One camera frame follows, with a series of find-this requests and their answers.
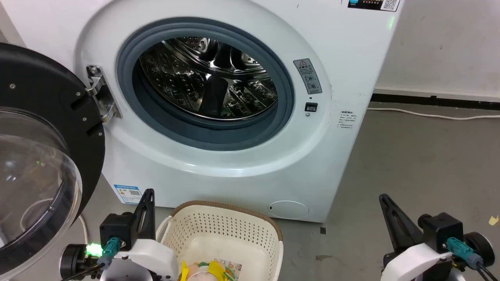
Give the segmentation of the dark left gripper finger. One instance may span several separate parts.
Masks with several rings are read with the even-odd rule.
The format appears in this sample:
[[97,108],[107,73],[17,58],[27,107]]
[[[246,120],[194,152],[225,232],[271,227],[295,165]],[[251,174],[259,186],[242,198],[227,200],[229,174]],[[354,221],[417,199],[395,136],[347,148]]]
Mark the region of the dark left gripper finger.
[[135,211],[134,226],[138,239],[149,239],[149,190],[143,193]]
[[146,195],[146,213],[145,213],[145,238],[156,240],[155,232],[155,191],[153,189],[145,190]]

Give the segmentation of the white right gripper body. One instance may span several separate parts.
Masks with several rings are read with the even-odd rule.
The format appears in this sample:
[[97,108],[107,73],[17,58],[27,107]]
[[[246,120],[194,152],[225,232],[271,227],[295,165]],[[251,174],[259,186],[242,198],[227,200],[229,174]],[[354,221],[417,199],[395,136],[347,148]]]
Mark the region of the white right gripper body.
[[439,254],[427,244],[417,244],[400,254],[395,252],[384,257],[383,281],[423,281],[424,272],[440,262],[452,261],[447,243],[440,246],[445,252]]

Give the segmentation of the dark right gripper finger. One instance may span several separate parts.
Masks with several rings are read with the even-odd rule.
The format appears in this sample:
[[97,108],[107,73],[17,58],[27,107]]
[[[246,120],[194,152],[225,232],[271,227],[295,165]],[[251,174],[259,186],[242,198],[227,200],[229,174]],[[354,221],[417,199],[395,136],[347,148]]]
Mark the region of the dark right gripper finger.
[[409,219],[388,194],[381,194],[379,201],[393,251],[400,254],[411,246],[411,234],[407,229]]
[[410,247],[412,247],[416,244],[423,243],[423,232],[408,216],[407,216],[407,218],[409,219],[409,221],[406,223],[406,228],[408,229],[409,233],[411,234],[411,246]]

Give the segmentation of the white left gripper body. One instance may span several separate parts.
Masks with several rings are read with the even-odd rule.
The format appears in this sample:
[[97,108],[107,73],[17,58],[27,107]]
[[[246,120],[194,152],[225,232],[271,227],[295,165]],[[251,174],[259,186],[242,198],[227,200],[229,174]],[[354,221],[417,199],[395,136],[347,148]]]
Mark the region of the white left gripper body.
[[138,239],[128,251],[118,251],[102,272],[102,281],[176,281],[177,257],[169,247],[150,239]]

